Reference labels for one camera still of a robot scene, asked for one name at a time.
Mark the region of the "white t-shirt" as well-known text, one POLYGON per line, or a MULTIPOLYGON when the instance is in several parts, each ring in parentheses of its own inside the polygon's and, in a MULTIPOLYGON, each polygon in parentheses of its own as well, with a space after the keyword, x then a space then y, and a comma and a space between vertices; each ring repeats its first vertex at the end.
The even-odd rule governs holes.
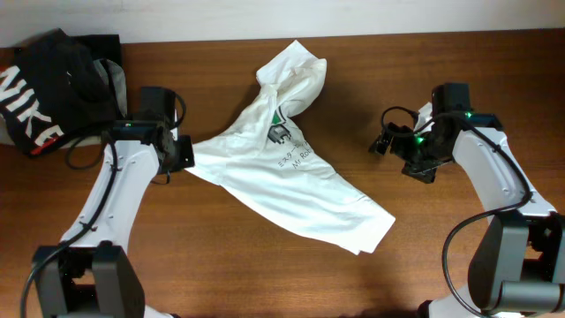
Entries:
POLYGON ((256 72, 260 91, 234 123, 194 144, 189 171, 287 231, 371 254, 395 218, 318 156, 292 120, 319 96, 327 68, 292 42, 256 72))

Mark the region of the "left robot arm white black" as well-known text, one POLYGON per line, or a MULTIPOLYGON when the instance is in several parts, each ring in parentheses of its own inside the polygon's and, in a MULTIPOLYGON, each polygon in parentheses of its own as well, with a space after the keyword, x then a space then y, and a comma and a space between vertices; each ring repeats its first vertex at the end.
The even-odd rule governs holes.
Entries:
POLYGON ((20 297, 35 288, 44 317, 160 317, 146 302, 128 259, 140 203, 154 178, 192 167, 190 136, 179 126, 183 98, 164 87, 143 87, 138 111, 102 130, 101 170, 72 226, 55 246, 39 246, 20 297))

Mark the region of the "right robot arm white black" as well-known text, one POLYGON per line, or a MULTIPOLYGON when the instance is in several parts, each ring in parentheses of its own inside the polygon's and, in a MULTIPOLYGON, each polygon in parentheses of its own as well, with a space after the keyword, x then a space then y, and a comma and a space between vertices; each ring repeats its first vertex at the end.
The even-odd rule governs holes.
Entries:
POLYGON ((432 100, 410 111, 412 126, 382 120, 372 153, 403 160, 402 173, 432 184, 437 170, 458 164, 471 181, 483 212, 456 225, 441 252, 450 294, 427 300, 419 317, 536 317, 564 310, 564 216, 545 200, 513 156, 503 125, 471 106, 470 89, 448 82, 432 100), (486 219, 488 227, 472 256, 467 283, 457 289, 448 250, 464 227, 486 219))

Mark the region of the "black shirt with white lettering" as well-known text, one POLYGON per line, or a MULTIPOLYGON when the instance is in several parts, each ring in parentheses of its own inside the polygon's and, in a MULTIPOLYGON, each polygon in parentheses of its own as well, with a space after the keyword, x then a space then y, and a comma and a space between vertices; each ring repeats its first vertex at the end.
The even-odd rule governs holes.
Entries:
POLYGON ((46 155, 124 118, 94 67, 100 58, 123 68, 118 35, 55 29, 14 50, 1 69, 1 115, 14 147, 30 157, 46 155))

